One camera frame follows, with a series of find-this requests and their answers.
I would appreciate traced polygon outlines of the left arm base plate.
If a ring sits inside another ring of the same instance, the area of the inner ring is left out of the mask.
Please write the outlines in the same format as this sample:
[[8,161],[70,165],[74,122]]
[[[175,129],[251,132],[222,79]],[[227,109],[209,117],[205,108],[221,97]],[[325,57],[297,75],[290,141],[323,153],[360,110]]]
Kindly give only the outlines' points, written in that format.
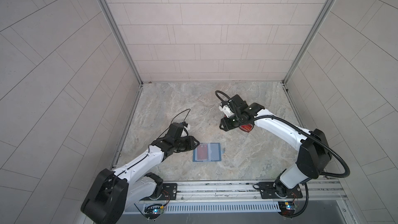
[[141,199],[141,201],[166,201],[176,200],[177,183],[163,183],[161,186],[157,185],[152,194]]

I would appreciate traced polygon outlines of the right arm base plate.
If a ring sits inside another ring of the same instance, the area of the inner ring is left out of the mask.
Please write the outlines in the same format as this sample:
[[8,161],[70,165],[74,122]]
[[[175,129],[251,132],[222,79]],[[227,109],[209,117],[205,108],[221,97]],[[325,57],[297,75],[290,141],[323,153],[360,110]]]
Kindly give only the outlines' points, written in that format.
[[289,189],[282,183],[259,182],[253,188],[260,192],[262,199],[293,199],[303,198],[303,193],[299,185]]

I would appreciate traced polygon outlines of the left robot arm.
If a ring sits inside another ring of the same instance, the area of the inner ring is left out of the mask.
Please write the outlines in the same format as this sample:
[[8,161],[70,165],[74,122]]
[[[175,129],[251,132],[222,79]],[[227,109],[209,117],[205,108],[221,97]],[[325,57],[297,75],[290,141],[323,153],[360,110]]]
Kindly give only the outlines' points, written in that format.
[[163,179],[150,170],[174,153],[196,149],[199,141],[189,135],[186,122],[171,123],[163,137],[153,141],[141,155],[96,176],[80,210],[96,224],[115,224],[126,207],[143,198],[158,198]]

